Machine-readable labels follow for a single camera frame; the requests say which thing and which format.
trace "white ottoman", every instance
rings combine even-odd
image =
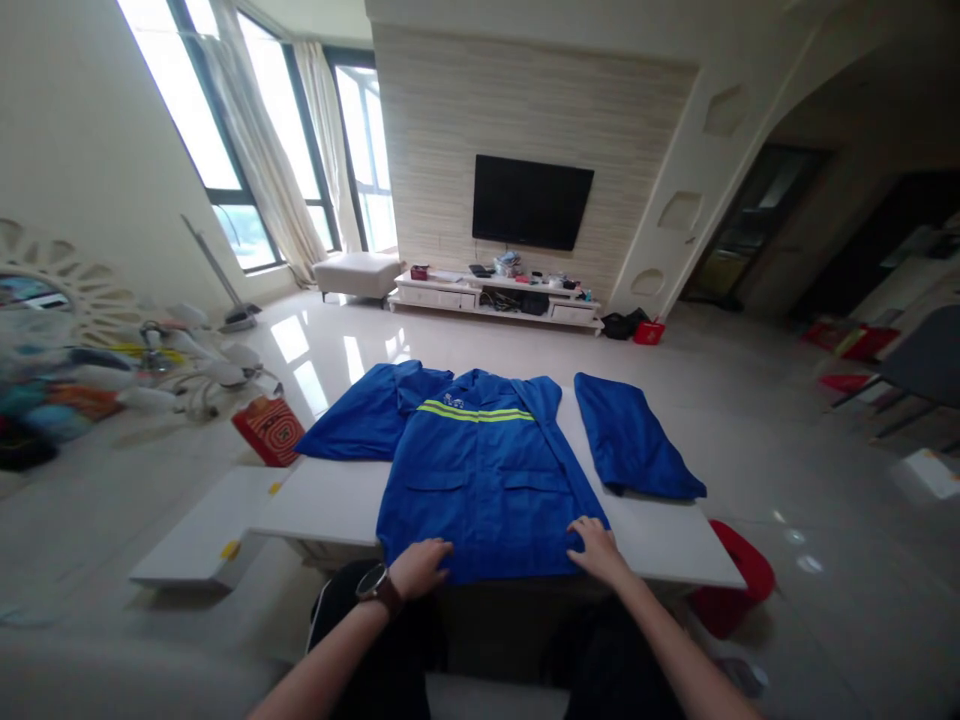
[[[328,292],[382,300],[396,287],[394,278],[399,274],[400,261],[378,253],[343,253],[313,266],[324,300]]]

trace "tv stand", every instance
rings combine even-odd
[[[430,274],[427,280],[414,280],[408,271],[398,277],[396,283],[397,291],[387,299],[390,312],[396,312],[397,306],[407,306],[481,315],[498,320],[589,328],[594,336],[603,330],[603,323],[597,317],[600,303],[575,300],[580,294],[579,290],[552,288],[542,284],[528,285],[499,275],[478,278],[470,273],[450,272],[444,272],[441,276]],[[549,308],[543,315],[528,315],[522,312],[499,312],[490,305],[480,304],[480,296],[484,292],[496,290],[546,294],[549,296]]]

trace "curtain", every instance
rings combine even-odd
[[[234,0],[211,0],[220,37],[202,36],[200,46],[224,105],[227,131],[237,149],[263,224],[301,287],[314,284],[312,267],[327,252],[303,201],[280,144],[243,39]]]
[[[330,190],[340,246],[344,252],[362,252],[357,214],[353,207],[350,177],[347,174],[347,149],[340,121],[340,100],[323,46],[314,40],[293,44],[297,67],[310,106],[310,119],[316,129],[317,144],[323,160],[323,174]]]

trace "cable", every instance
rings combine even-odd
[[[230,229],[233,230],[233,238],[234,240],[237,241],[237,247],[240,247],[240,233],[237,232],[237,226],[233,224],[233,220],[230,217],[230,213],[224,210],[223,206],[220,205],[219,203],[214,207],[220,208],[220,212],[222,212],[226,216],[227,222],[230,223]]]

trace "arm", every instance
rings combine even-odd
[[[453,544],[439,538],[408,547],[390,566],[390,578],[404,600],[431,592],[449,571],[437,570]],[[280,681],[250,720],[317,720],[333,711],[367,650],[390,622],[382,602],[358,603],[347,616]]]
[[[584,552],[570,559],[613,589],[647,638],[677,700],[690,720],[759,720],[753,706],[677,625],[650,588],[627,566],[613,533],[596,518],[570,523]]]

